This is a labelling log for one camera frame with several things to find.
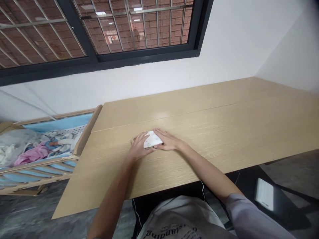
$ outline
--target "plastic bag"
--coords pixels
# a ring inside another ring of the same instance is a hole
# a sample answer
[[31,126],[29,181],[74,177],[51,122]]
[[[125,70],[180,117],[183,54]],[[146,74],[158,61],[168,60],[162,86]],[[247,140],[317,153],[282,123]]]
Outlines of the plastic bag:
[[0,135],[0,168],[12,167],[27,144],[40,140],[41,135],[30,129],[16,129]]

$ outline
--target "person's right hand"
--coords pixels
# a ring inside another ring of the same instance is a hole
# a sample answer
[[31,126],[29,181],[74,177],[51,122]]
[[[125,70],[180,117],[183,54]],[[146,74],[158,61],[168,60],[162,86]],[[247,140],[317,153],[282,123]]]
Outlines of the person's right hand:
[[154,148],[156,149],[163,149],[163,150],[179,150],[181,145],[185,144],[179,138],[176,138],[174,135],[170,134],[169,132],[155,128],[153,129],[154,133],[163,141],[164,144],[155,145]]

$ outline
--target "white t-shirt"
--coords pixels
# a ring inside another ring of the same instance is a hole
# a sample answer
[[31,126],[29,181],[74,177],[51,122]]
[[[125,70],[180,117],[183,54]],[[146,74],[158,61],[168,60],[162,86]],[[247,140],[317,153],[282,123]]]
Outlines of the white t-shirt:
[[[239,194],[231,194],[226,208],[238,238],[294,237]],[[199,198],[179,196],[160,203],[150,214],[137,239],[237,238],[225,230],[211,209]]]

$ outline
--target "window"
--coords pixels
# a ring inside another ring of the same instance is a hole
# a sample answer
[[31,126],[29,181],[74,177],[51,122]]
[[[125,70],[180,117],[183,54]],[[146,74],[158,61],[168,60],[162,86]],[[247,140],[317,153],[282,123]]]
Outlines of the window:
[[0,85],[198,56],[213,0],[0,0]]

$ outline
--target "small white device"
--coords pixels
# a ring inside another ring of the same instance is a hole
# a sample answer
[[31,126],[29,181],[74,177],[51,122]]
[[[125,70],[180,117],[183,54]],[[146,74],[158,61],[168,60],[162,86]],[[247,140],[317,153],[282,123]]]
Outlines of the small white device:
[[163,141],[154,133],[154,131],[148,131],[146,135],[150,135],[144,142],[144,148],[150,148],[157,144],[162,144]]
[[273,186],[259,178],[255,200],[269,211],[273,211]]

